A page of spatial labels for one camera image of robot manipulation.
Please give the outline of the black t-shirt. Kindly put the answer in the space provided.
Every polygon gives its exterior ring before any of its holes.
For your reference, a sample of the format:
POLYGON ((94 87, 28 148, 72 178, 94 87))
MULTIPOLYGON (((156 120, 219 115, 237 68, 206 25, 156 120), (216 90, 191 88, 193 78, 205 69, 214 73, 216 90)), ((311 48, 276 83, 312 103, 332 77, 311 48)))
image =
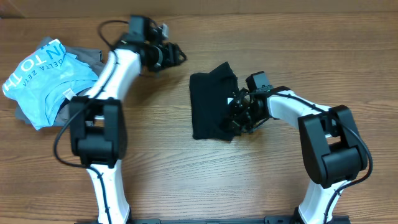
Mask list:
POLYGON ((232 141, 234 133, 222 128, 229 115, 228 100, 239 92, 238 80, 228 62, 208 73, 194 73, 189 83, 193 138, 232 141))

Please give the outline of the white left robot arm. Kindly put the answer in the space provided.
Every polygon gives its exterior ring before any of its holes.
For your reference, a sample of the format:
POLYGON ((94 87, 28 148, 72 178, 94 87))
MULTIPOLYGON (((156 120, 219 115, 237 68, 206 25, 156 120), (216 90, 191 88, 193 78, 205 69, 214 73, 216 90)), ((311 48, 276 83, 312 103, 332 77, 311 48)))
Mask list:
POLYGON ((131 223, 131 207, 124 193, 122 160, 127 151, 123 101, 143 69, 158 73, 187 60, 169 42, 169 27, 145 16, 131 16, 129 26, 113 44, 98 81, 83 96, 70 101, 67 127, 77 165, 90 176, 95 191, 96 223, 131 223))

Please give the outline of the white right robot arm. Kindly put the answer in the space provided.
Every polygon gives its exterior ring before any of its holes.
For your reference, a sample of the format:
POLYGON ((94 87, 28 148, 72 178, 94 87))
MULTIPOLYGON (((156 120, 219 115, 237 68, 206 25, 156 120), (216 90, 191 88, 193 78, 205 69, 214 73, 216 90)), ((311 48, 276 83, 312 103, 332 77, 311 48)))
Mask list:
POLYGON ((333 210, 344 189, 372 172, 370 151, 361 139, 351 110, 344 105, 318 105, 286 86, 274 87, 264 72, 246 79, 246 88, 227 99, 230 112, 224 121, 236 135, 252 133, 269 119, 298 129, 305 170, 310 178, 304 200, 293 215, 266 216, 264 223, 350 223, 333 210))

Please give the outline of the light blue printed t-shirt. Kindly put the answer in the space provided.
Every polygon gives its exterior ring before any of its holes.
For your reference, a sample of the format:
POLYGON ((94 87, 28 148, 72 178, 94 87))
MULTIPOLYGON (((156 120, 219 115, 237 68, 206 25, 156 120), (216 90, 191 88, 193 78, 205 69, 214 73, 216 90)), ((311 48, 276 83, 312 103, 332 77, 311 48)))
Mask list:
POLYGON ((17 101, 36 130, 52 126, 61 105, 91 88, 97 74, 78 56, 51 40, 25 58, 2 84, 6 97, 17 101))

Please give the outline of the brown cardboard backboard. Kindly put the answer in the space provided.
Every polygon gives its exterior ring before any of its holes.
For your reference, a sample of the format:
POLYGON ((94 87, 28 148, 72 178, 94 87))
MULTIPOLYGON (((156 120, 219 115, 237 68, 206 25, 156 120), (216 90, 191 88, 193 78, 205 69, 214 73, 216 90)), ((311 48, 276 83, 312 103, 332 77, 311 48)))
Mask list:
POLYGON ((2 18, 396 11, 397 0, 1 0, 2 18))

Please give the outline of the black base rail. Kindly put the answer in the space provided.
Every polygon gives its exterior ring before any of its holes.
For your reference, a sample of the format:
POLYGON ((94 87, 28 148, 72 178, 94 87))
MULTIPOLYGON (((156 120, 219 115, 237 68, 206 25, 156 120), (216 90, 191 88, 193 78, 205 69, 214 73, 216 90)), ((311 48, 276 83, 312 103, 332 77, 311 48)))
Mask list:
POLYGON ((160 219, 129 219, 127 224, 299 224, 293 216, 266 216, 264 218, 234 218, 212 220, 160 220, 160 219))

